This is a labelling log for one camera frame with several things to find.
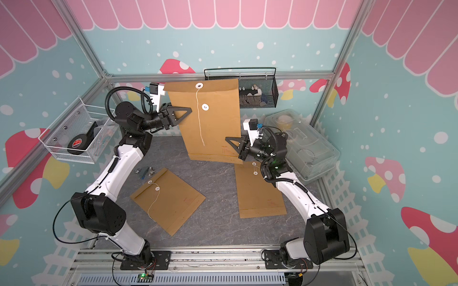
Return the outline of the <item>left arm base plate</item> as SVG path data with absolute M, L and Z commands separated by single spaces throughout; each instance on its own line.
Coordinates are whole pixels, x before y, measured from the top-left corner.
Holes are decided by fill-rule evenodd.
M 137 256 L 125 255 L 120 269 L 130 270 L 168 270 L 171 261 L 170 251 L 148 251 Z

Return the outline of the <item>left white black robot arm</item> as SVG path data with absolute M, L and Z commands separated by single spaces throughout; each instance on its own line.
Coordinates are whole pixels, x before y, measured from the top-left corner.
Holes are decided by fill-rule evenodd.
M 119 91 L 140 95 L 141 108 L 123 101 L 111 110 L 110 100 Z M 128 225 L 126 212 L 116 201 L 129 174 L 149 151 L 153 133 L 177 126 L 192 113 L 189 107 L 164 103 L 156 110 L 154 105 L 149 94 L 133 87 L 115 87 L 107 93 L 104 108 L 110 120 L 119 125 L 123 137 L 108 167 L 86 191 L 68 200 L 81 228 L 110 240 L 120 248 L 125 260 L 141 269 L 154 262 L 150 243 Z

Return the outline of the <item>black tape roll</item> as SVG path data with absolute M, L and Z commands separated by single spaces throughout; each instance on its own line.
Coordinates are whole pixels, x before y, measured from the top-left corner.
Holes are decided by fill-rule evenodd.
M 72 155 L 81 155 L 89 146 L 89 139 L 86 134 L 79 134 L 70 140 L 68 152 Z

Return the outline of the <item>clear plastic storage box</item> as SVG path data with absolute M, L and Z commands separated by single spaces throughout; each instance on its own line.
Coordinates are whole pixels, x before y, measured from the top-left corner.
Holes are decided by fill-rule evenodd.
M 340 157 L 338 149 L 294 110 L 272 114 L 265 118 L 264 124 L 287 133 L 286 160 L 304 184 L 324 176 L 336 166 Z

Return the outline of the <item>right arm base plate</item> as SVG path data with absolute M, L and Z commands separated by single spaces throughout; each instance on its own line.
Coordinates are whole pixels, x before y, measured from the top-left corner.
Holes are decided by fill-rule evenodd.
M 314 268 L 312 261 L 299 258 L 291 258 L 286 250 L 262 250 L 261 259 L 265 263 L 266 269 L 299 269 L 301 271 L 307 271 Z

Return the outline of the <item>clear acrylic wall bin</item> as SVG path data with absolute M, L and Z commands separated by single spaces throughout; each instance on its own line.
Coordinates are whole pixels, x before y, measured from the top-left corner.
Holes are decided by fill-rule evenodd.
M 38 139 L 57 160 L 94 164 L 118 129 L 104 107 L 92 106 L 77 98 Z M 89 146 L 81 155 L 72 155 L 68 152 L 68 144 L 79 134 L 88 136 Z

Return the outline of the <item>brown kraft file bag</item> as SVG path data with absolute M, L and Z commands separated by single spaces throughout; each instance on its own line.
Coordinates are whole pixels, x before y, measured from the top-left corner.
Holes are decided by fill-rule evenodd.
M 171 236 L 206 199 L 167 168 L 148 179 L 130 198 Z
M 242 219 L 286 215 L 282 193 L 264 181 L 260 162 L 235 164 L 239 215 Z
M 165 91 L 173 106 L 192 109 L 178 124 L 191 160 L 243 163 L 225 140 L 241 137 L 237 79 L 168 82 Z

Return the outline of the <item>green lit circuit board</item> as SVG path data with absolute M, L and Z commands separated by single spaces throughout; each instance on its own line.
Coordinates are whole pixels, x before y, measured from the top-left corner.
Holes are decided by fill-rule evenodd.
M 142 273 L 137 276 L 137 283 L 152 283 L 154 280 L 154 274 Z

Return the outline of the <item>small metal clip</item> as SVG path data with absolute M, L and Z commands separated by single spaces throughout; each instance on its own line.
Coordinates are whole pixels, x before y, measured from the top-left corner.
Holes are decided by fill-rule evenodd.
M 156 172 L 152 167 L 143 167 L 134 172 L 140 179 L 146 179 L 153 176 Z

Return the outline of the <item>aluminium front rail frame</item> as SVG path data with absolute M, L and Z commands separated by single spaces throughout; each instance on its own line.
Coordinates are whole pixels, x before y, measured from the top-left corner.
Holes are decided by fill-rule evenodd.
M 81 250 L 64 279 L 66 286 L 369 286 L 361 259 L 330 260 L 307 271 L 266 269 L 262 250 L 277 245 L 172 247 L 168 270 L 120 269 L 113 250 Z M 152 283 L 137 283 L 138 274 L 154 274 Z

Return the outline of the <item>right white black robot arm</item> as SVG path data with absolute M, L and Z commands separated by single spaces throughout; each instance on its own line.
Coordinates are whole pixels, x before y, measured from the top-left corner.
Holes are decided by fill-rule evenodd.
M 297 209 L 306 223 L 305 234 L 281 244 L 279 256 L 287 268 L 299 262 L 320 265 L 328 260 L 345 260 L 355 239 L 347 230 L 344 213 L 331 209 L 316 198 L 287 163 L 286 132 L 256 121 L 248 122 L 248 133 L 243 137 L 226 137 L 225 141 L 245 161 L 251 156 L 260 163 L 261 177 L 275 186 Z

